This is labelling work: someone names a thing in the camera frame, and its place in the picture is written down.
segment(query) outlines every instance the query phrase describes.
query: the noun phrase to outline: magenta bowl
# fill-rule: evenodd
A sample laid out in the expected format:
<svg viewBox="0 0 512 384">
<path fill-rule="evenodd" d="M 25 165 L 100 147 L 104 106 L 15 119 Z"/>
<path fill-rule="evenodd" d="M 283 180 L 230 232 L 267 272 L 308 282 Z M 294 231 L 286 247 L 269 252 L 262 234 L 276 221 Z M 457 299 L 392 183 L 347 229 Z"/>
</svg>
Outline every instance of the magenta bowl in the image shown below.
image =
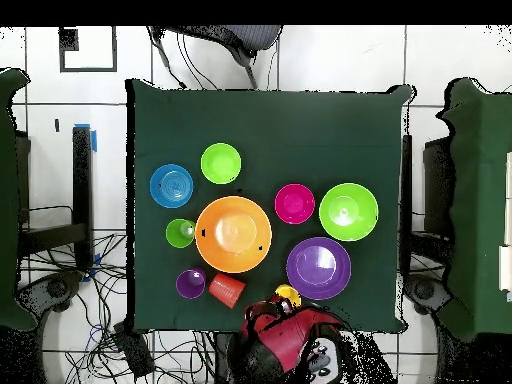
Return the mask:
<svg viewBox="0 0 512 384">
<path fill-rule="evenodd" d="M 302 184 L 288 184 L 277 193 L 274 206 L 281 221 L 302 224 L 315 211 L 315 197 Z"/>
</svg>

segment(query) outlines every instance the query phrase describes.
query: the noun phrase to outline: white tile floor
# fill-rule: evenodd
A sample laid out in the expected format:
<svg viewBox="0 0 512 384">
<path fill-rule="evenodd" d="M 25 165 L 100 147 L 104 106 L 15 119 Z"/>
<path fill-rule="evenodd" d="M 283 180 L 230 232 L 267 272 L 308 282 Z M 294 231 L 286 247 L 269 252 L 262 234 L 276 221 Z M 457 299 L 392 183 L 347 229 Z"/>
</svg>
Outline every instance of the white tile floor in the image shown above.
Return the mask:
<svg viewBox="0 0 512 384">
<path fill-rule="evenodd" d="M 109 66 L 104 65 L 110 60 L 108 28 L 78 27 L 78 32 L 81 49 L 66 53 L 67 62 L 75 66 Z M 71 204 L 71 128 L 77 123 L 89 123 L 98 134 L 98 151 L 93 155 L 96 237 L 125 232 L 124 80 L 140 78 L 163 88 L 177 87 L 150 45 L 144 27 L 118 27 L 116 32 L 116 73 L 60 73 L 57 28 L 0 28 L 0 68 L 23 69 L 31 79 L 26 90 L 16 93 L 12 106 L 16 125 L 28 131 L 32 139 L 31 207 Z M 226 49 L 190 37 L 185 37 L 185 42 L 195 66 L 219 88 L 249 88 L 244 69 Z M 173 72 L 189 88 L 199 88 L 179 53 L 176 34 L 168 33 L 163 45 Z M 446 125 L 435 117 L 444 104 L 444 89 L 452 79 L 466 76 L 477 78 L 491 91 L 509 89 L 511 49 L 512 30 L 505 26 L 285 26 L 279 61 L 274 57 L 270 77 L 275 47 L 258 55 L 254 74 L 262 90 L 267 82 L 269 89 L 276 88 L 278 62 L 281 90 L 386 91 L 396 84 L 414 85 L 417 97 L 410 108 L 413 209 L 423 212 L 423 146 L 428 140 L 448 135 Z M 208 82 L 202 83 L 212 88 Z M 55 119 L 59 119 L 59 132 L 55 131 Z M 69 211 L 31 215 L 31 225 L 35 227 L 56 222 L 69 222 Z M 421 216 L 413 217 L 413 228 L 422 229 Z M 125 264 L 125 252 L 126 247 L 121 244 L 109 255 L 108 262 Z M 34 280 L 41 273 L 27 272 L 24 278 Z M 116 290 L 124 292 L 126 283 L 118 282 Z M 79 293 L 95 320 L 96 291 L 90 283 L 82 283 Z M 124 318 L 126 295 L 112 293 L 109 305 L 114 322 Z M 407 299 L 403 301 L 403 318 L 408 324 L 403 334 L 376 334 L 375 339 L 400 384 L 431 384 L 437 360 L 432 320 L 416 314 Z M 89 330 L 78 298 L 73 299 L 66 312 L 50 316 L 43 344 L 50 384 L 64 384 L 71 369 L 64 351 L 71 351 L 77 360 L 85 349 Z M 149 340 L 157 365 L 189 370 L 191 343 L 176 349 L 172 356 L 164 352 L 193 340 L 192 333 L 160 333 L 161 337 L 155 333 Z M 193 367 L 199 363 L 197 353 L 192 355 L 192 362 Z M 122 371 L 126 365 L 119 362 L 116 367 Z M 161 372 L 148 378 L 148 382 L 156 384 L 159 378 L 159 384 L 179 384 Z M 184 373 L 183 378 L 191 381 L 190 374 Z M 120 384 L 134 384 L 131 376 L 121 380 Z M 206 381 L 204 370 L 196 380 Z M 112 382 L 95 380 L 93 384 Z M 140 379 L 137 384 L 146 382 Z"/>
</svg>

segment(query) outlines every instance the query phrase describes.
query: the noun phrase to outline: green cloth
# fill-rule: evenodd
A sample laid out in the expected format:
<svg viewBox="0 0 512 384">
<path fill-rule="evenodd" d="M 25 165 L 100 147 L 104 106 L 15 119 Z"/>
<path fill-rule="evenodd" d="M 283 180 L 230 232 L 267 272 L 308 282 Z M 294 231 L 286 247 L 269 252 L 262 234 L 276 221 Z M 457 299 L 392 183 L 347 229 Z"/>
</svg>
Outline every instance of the green cloth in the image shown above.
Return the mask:
<svg viewBox="0 0 512 384">
<path fill-rule="evenodd" d="M 27 85 L 17 69 L 0 70 L 0 325 L 20 331 L 32 330 L 37 321 L 15 300 L 18 271 L 18 214 L 20 210 L 16 137 L 11 120 L 12 97 Z"/>
<path fill-rule="evenodd" d="M 236 331 L 243 311 L 287 282 L 288 254 L 300 241 L 327 236 L 318 217 L 325 193 L 342 182 L 364 185 L 379 203 L 379 221 L 363 240 L 342 243 L 352 278 L 338 296 L 318 302 L 366 331 L 398 332 L 395 318 L 401 110 L 409 86 L 385 93 L 258 91 L 164 91 L 132 80 L 135 96 L 135 327 Z M 233 183 L 215 185 L 200 170 L 212 143 L 232 144 L 242 157 Z M 149 180 L 161 165 L 186 168 L 194 180 L 190 201 L 177 209 L 159 206 Z M 274 211 L 274 197 L 288 183 L 315 195 L 314 215 L 288 225 Z M 172 248 L 166 225 L 175 218 L 197 220 L 213 200 L 239 195 L 258 203 L 270 219 L 272 244 L 254 269 L 233 275 L 247 285 L 233 310 L 205 289 L 194 300 L 180 297 L 176 277 L 203 267 L 209 283 L 216 270 L 195 243 Z"/>
<path fill-rule="evenodd" d="M 453 127 L 456 184 L 450 217 L 455 250 L 447 285 L 454 299 L 438 316 L 456 337 L 512 333 L 512 304 L 499 290 L 505 234 L 507 152 L 512 151 L 512 95 L 487 94 L 469 78 L 449 92 L 443 119 Z"/>
</svg>

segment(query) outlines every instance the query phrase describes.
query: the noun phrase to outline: orange plate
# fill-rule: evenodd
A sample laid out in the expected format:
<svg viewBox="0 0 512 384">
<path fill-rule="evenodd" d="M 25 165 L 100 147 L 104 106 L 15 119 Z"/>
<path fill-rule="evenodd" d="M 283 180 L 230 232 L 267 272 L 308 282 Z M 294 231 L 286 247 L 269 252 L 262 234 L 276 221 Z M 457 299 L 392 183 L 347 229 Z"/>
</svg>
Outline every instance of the orange plate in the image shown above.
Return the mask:
<svg viewBox="0 0 512 384">
<path fill-rule="evenodd" d="M 209 265 L 223 272 L 244 272 L 267 256 L 272 229 L 267 215 L 244 197 L 210 203 L 196 223 L 196 244 Z"/>
</svg>

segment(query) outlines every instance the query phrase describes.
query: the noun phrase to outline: green bowl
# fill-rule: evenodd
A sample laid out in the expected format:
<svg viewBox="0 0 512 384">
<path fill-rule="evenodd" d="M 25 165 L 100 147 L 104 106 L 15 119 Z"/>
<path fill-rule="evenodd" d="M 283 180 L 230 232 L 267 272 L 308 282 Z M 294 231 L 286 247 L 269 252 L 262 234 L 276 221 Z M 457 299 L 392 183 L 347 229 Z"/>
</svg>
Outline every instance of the green bowl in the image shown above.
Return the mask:
<svg viewBox="0 0 512 384">
<path fill-rule="evenodd" d="M 187 219 L 173 219 L 165 229 L 165 238 L 169 244 L 179 249 L 194 241 L 196 225 Z"/>
<path fill-rule="evenodd" d="M 327 234 L 342 241 L 366 237 L 379 219 L 379 206 L 371 191 L 353 183 L 331 188 L 322 199 L 319 212 Z"/>
<path fill-rule="evenodd" d="M 242 169 L 240 154 L 229 144 L 212 144 L 201 156 L 201 171 L 212 183 L 230 183 L 238 176 L 240 169 Z"/>
</svg>

